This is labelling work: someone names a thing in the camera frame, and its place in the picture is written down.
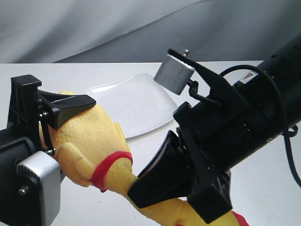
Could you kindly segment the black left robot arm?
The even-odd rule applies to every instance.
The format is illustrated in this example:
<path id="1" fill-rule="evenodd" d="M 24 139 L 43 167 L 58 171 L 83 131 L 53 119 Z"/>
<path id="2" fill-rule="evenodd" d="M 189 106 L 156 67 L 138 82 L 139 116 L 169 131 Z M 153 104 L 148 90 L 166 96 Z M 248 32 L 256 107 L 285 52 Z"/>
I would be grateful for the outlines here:
<path id="1" fill-rule="evenodd" d="M 0 220 L 9 226 L 49 226 L 60 211 L 64 174 L 49 129 L 92 108 L 88 95 L 39 90 L 36 77 L 11 78 L 7 126 L 0 132 Z"/>

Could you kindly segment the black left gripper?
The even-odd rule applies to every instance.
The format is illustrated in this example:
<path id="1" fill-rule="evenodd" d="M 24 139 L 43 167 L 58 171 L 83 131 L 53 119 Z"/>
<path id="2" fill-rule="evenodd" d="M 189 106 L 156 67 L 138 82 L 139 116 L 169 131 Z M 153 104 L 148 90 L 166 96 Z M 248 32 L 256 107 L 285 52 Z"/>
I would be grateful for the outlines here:
<path id="1" fill-rule="evenodd" d="M 33 75 L 11 78 L 11 95 L 7 127 L 23 130 L 37 151 L 55 154 L 49 128 L 59 129 L 69 119 L 96 105 L 96 100 L 87 94 L 56 94 L 38 87 L 42 82 Z"/>

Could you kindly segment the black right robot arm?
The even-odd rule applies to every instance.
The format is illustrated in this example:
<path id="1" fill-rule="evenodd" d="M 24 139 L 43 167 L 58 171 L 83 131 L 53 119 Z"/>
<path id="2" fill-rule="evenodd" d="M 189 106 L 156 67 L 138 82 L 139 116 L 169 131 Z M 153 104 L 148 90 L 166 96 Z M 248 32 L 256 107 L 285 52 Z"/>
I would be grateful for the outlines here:
<path id="1" fill-rule="evenodd" d="M 211 223 L 232 209 L 230 169 L 279 135 L 289 168 L 301 182 L 290 138 L 301 120 L 301 37 L 295 36 L 258 66 L 236 65 L 215 73 L 169 49 L 155 78 L 162 87 L 198 100 L 173 114 L 167 136 L 128 191 L 139 208 L 186 197 Z"/>

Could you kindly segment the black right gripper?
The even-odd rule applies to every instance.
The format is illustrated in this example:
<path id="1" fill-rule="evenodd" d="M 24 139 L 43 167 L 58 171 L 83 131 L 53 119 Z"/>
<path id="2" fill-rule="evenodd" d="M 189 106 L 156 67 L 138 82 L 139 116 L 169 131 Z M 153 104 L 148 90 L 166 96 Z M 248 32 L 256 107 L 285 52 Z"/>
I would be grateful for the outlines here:
<path id="1" fill-rule="evenodd" d="M 127 195 L 138 208 L 187 196 L 209 224 L 232 209 L 229 170 L 282 133 L 281 95 L 260 66 L 216 74 L 172 49 L 168 54 L 195 68 L 210 92 L 200 96 L 198 84 L 188 81 L 198 104 L 183 103 L 175 111 L 180 137 L 168 131 Z"/>

